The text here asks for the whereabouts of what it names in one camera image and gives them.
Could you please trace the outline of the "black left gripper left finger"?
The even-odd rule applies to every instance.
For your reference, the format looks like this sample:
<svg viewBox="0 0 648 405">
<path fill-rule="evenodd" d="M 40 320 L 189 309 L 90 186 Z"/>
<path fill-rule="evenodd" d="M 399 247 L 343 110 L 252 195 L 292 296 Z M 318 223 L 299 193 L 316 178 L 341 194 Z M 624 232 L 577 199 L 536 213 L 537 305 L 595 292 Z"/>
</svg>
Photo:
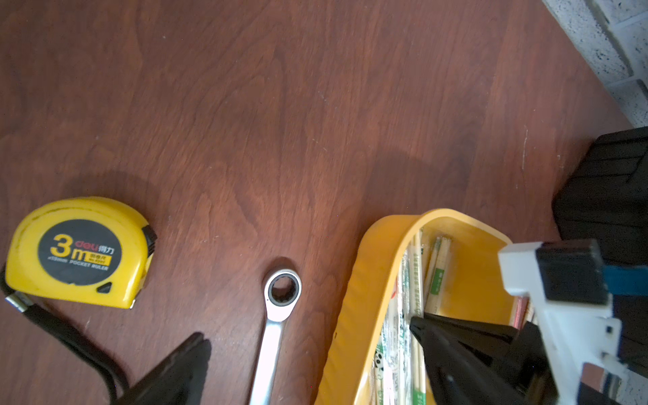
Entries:
<svg viewBox="0 0 648 405">
<path fill-rule="evenodd" d="M 194 332 L 116 404 L 195 404 L 202 401 L 211 342 Z"/>
</svg>

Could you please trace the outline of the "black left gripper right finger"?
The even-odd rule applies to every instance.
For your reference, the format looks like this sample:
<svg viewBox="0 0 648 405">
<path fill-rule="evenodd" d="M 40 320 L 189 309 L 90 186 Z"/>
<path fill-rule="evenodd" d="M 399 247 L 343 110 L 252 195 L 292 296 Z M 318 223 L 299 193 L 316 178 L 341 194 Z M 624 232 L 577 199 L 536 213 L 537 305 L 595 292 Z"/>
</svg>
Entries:
<svg viewBox="0 0 648 405">
<path fill-rule="evenodd" d="M 555 386 L 537 325 L 521 329 L 437 315 L 413 317 L 438 404 L 555 404 Z"/>
</svg>

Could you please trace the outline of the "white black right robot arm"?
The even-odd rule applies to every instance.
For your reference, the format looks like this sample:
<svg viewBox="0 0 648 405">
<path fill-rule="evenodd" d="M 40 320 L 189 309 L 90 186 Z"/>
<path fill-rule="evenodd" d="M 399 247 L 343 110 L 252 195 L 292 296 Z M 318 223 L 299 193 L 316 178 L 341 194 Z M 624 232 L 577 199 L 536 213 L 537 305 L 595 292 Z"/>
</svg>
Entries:
<svg viewBox="0 0 648 405">
<path fill-rule="evenodd" d="M 647 295 L 645 266 L 606 265 L 594 240 L 511 244 L 499 251 L 509 295 L 534 309 L 559 404 L 645 404 L 647 378 L 620 356 L 613 298 Z"/>
</svg>

